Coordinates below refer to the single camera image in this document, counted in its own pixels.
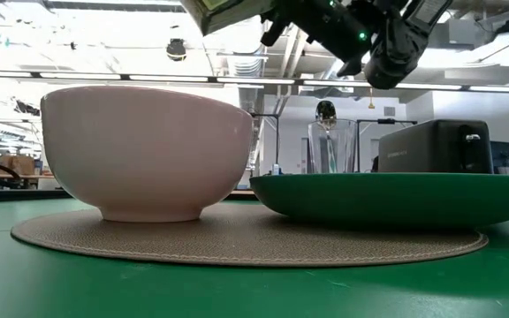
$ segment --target green tabletop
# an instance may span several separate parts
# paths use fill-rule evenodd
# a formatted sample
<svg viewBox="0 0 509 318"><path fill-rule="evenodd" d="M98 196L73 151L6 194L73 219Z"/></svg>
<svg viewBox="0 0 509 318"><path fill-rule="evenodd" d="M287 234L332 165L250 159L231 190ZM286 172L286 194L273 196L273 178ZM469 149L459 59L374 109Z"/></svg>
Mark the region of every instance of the green tabletop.
<svg viewBox="0 0 509 318"><path fill-rule="evenodd" d="M17 222L86 208L0 202L0 317L508 317L509 222L490 244L441 261L257 269L114 261L28 246Z"/></svg>

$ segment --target green tray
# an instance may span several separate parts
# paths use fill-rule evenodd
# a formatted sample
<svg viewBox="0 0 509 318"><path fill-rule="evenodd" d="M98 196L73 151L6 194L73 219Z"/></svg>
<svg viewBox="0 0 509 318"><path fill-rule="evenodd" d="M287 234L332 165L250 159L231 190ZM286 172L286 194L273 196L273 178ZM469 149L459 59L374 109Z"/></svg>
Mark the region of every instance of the green tray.
<svg viewBox="0 0 509 318"><path fill-rule="evenodd" d="M349 173L250 179L258 199L301 220L355 230L474 228L509 220L509 176Z"/></svg>

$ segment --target woven placemat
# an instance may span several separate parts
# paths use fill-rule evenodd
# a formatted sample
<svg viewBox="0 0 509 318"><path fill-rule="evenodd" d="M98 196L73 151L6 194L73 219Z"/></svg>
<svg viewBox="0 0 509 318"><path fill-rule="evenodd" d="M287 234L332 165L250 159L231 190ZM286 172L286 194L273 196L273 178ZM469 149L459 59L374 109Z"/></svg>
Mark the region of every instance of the woven placemat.
<svg viewBox="0 0 509 318"><path fill-rule="evenodd" d="M140 261L270 267L342 267L435 260L488 243L476 231L373 233L295 223L262 205L219 203L197 221L117 223L99 210L41 216L13 237L60 251Z"/></svg>

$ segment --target black toaster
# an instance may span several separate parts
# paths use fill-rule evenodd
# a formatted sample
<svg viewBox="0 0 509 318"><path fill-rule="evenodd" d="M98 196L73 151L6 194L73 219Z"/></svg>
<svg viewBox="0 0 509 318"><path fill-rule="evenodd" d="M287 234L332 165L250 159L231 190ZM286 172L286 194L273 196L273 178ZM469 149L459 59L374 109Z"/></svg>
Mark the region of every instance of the black toaster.
<svg viewBox="0 0 509 318"><path fill-rule="evenodd" d="M493 173L483 121L438 119L383 136L378 172Z"/></svg>

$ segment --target cork mat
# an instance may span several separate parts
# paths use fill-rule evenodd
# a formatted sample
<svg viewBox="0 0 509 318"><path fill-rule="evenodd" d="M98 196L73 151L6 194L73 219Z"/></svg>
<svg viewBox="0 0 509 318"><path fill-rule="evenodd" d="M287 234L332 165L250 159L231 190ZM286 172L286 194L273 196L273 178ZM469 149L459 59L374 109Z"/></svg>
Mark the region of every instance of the cork mat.
<svg viewBox="0 0 509 318"><path fill-rule="evenodd" d="M295 223L262 205L219 203L182 223L117 223L99 210L38 217L13 237L76 254L139 261L268 267L344 267L441 259L488 243L476 231L342 231Z"/></svg>

